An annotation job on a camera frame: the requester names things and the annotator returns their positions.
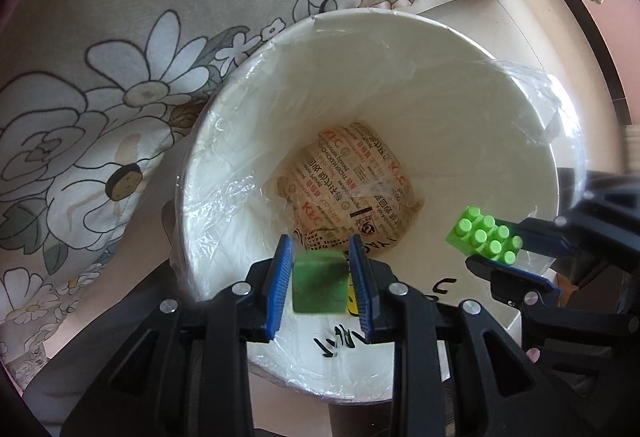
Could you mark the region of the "white trash bin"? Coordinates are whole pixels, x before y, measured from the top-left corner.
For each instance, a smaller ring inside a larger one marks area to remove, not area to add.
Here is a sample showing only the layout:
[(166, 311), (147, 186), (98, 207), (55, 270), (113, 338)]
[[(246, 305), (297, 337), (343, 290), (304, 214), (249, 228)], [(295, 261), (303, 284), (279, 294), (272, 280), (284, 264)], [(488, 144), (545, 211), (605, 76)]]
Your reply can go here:
[(553, 75), (498, 59), (431, 19), (352, 9), (306, 18), (229, 74), (192, 133), (171, 261), (204, 301), (273, 255), (368, 254), (435, 301), (514, 310), (447, 242), (471, 205), (552, 219), (584, 183), (582, 125)]

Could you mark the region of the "small green cube box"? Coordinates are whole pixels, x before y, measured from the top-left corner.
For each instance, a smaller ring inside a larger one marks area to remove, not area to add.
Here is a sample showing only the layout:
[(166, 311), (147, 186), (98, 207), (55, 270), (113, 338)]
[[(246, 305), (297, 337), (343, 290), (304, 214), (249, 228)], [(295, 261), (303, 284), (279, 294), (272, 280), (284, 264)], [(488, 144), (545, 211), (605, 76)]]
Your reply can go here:
[(341, 315), (348, 304), (349, 268), (341, 251), (296, 254), (292, 275), (293, 310), (302, 315)]

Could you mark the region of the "KFC paper wrapper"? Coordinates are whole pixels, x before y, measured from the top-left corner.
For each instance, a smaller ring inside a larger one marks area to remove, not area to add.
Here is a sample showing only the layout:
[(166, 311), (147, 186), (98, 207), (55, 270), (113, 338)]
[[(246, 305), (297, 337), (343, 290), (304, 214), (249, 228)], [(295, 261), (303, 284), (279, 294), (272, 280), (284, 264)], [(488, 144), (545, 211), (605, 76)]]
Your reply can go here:
[(367, 123), (332, 126), (285, 159), (277, 193), (291, 206), (305, 249), (348, 250), (360, 235), (367, 251), (396, 246), (423, 209), (390, 147)]

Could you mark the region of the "green toy building block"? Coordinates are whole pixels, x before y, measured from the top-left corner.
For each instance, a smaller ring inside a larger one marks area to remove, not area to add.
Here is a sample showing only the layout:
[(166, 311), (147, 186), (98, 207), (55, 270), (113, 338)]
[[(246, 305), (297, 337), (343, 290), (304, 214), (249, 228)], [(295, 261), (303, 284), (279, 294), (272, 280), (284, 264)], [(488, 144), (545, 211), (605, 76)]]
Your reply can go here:
[(523, 249), (523, 239), (505, 223), (469, 205), (449, 231), (446, 242), (465, 256), (480, 255), (513, 266)]

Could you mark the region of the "floral grey quilt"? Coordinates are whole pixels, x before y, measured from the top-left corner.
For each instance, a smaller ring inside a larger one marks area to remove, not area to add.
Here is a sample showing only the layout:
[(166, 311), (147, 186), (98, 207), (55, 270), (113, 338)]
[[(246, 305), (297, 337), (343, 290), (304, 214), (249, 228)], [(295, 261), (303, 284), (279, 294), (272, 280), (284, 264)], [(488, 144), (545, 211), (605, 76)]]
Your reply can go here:
[(1, 363), (16, 386), (46, 365), (44, 342), (113, 257), (163, 156), (248, 56), (318, 12), (431, 1), (6, 0)]

